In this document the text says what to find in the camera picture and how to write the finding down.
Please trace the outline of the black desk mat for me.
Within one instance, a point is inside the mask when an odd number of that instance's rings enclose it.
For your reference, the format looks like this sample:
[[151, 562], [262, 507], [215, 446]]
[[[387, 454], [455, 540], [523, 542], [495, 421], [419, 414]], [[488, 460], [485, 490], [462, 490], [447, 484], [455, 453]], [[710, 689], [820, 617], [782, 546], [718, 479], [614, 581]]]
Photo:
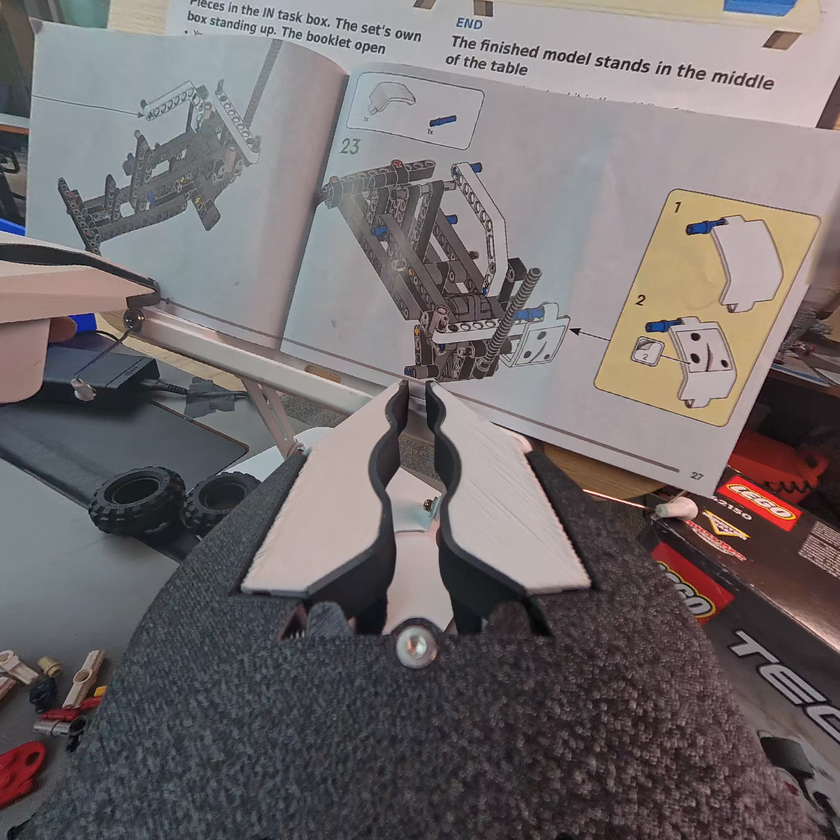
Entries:
[[139, 467], [172, 469], [193, 487], [249, 452], [155, 404], [103, 413], [27, 401], [2, 406], [1, 421], [3, 521], [27, 506], [50, 510], [60, 498], [86, 507], [106, 479]]

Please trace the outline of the building instruction booklet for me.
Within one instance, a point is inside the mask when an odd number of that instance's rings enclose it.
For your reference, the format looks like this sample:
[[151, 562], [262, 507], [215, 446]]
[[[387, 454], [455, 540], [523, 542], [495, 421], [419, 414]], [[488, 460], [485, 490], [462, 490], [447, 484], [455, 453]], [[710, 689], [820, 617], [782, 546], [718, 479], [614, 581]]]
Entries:
[[49, 23], [28, 150], [28, 234], [145, 309], [702, 495], [838, 196], [836, 132]]

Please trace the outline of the grey desk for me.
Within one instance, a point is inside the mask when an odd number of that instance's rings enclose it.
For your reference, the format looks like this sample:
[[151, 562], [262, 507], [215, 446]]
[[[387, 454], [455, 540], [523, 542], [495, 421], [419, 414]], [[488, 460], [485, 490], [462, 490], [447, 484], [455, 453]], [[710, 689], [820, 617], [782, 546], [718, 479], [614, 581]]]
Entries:
[[[146, 404], [179, 413], [183, 400]], [[195, 423], [247, 445], [234, 464], [274, 444], [246, 400]], [[2, 519], [2, 649], [28, 665], [42, 655], [58, 659], [63, 691], [95, 648], [106, 654], [101, 676], [110, 677], [148, 605], [197, 543], [182, 527], [151, 543], [100, 532], [88, 504], [60, 498], [50, 510], [27, 506]]]

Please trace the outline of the black toy set box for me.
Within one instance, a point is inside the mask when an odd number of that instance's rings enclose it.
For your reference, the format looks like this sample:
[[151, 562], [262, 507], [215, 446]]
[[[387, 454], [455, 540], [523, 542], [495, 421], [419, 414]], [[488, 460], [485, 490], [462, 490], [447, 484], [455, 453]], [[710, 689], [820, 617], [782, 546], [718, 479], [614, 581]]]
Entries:
[[766, 758], [831, 838], [839, 817], [838, 531], [726, 469], [643, 544], [706, 628]]

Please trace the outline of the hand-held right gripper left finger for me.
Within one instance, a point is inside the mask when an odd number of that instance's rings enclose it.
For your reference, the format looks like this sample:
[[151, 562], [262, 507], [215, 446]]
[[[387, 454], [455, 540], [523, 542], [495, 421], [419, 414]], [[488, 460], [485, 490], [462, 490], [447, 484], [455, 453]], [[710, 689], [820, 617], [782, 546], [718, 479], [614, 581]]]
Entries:
[[396, 542], [387, 486], [401, 465], [405, 381], [318, 441], [298, 471], [241, 584], [297, 599], [381, 599]]

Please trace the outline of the white task instruction poster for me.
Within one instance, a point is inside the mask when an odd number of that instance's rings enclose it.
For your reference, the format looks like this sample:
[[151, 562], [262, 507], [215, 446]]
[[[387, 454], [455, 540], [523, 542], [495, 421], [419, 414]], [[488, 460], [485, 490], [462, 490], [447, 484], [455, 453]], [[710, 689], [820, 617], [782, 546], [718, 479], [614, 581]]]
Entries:
[[838, 1], [175, 1], [165, 33], [838, 129]]

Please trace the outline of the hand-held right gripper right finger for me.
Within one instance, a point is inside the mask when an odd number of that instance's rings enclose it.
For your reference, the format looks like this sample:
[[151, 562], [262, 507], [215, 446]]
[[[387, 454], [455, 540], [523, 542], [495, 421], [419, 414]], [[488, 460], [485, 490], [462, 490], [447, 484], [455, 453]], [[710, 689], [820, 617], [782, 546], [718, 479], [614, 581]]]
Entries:
[[451, 595], [553, 595], [591, 577], [528, 460], [530, 443], [438, 383], [426, 387], [440, 507], [440, 568]]

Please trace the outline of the black tape patch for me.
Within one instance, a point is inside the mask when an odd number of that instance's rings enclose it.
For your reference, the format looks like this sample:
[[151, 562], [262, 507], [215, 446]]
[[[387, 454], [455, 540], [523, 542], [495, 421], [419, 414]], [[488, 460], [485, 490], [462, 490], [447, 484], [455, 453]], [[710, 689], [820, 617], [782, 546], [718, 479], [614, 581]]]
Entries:
[[197, 419], [214, 412], [233, 412], [237, 399], [248, 396], [247, 391], [230, 391], [211, 380], [193, 377], [185, 394], [183, 414]]

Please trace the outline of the black toy tyre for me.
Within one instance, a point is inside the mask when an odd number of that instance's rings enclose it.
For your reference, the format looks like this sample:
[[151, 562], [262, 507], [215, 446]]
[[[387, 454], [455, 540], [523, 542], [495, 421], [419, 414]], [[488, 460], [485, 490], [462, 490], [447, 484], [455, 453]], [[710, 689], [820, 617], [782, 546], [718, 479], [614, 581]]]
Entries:
[[207, 536], [261, 481], [243, 472], [227, 472], [199, 482], [186, 494], [182, 521], [198, 538]]
[[147, 537], [172, 530], [185, 493], [183, 478], [171, 469], [131, 469], [107, 480], [95, 491], [88, 514], [102, 532]]

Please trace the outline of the black power adapter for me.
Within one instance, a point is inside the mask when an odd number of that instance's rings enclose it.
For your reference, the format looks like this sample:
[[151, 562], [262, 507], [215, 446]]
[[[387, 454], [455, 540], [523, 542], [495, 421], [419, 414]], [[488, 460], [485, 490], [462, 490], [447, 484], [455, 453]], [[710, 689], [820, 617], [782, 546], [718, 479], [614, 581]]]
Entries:
[[[47, 349], [43, 384], [30, 401], [86, 409], [123, 408], [140, 399], [143, 381], [159, 378], [156, 360], [147, 356], [116, 350], [102, 355], [98, 349], [51, 344]], [[74, 380], [92, 388], [93, 397], [89, 401], [76, 396]]]

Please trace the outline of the white book stand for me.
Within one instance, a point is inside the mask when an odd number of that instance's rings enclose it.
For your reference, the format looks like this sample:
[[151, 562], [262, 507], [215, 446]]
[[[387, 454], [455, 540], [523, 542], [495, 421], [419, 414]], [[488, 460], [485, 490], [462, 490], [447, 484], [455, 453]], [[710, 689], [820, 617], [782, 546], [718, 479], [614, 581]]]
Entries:
[[[347, 384], [330, 381], [279, 351], [186, 321], [163, 305], [144, 310], [139, 330], [142, 341], [239, 377], [284, 454], [282, 466], [289, 468], [292, 483], [314, 445], [383, 389], [353, 378]], [[404, 429], [425, 441], [428, 433], [420, 428], [424, 405], [418, 398], [418, 386], [413, 385]], [[348, 617], [387, 599], [386, 632], [423, 618], [453, 633], [453, 611], [438, 569], [438, 510], [444, 490], [401, 467], [386, 490], [395, 534], [395, 570], [386, 594], [381, 599], [294, 599], [336, 602]]]

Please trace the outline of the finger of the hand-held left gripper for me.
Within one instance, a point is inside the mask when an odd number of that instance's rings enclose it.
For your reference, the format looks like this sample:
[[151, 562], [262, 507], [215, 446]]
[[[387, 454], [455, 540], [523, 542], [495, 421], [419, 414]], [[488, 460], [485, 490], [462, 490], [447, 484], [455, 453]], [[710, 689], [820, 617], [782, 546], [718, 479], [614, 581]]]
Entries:
[[99, 255], [33, 238], [2, 238], [2, 403], [21, 402], [42, 386], [52, 318], [141, 309], [160, 299], [154, 280]]

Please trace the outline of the pile of red white pieces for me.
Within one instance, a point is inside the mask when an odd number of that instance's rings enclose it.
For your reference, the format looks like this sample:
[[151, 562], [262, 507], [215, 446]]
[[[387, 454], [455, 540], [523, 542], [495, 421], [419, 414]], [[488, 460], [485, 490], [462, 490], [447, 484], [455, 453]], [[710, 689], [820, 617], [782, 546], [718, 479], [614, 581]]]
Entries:
[[25, 686], [28, 702], [35, 712], [33, 738], [2, 752], [2, 809], [34, 791], [47, 759], [48, 740], [65, 741], [69, 752], [78, 746], [88, 726], [88, 713], [96, 710], [103, 699], [105, 689], [98, 687], [103, 661], [103, 651], [90, 651], [73, 675], [66, 698], [59, 701], [56, 678], [61, 666], [57, 660], [42, 657], [36, 669], [29, 667], [12, 649], [2, 651], [2, 697], [15, 686]]

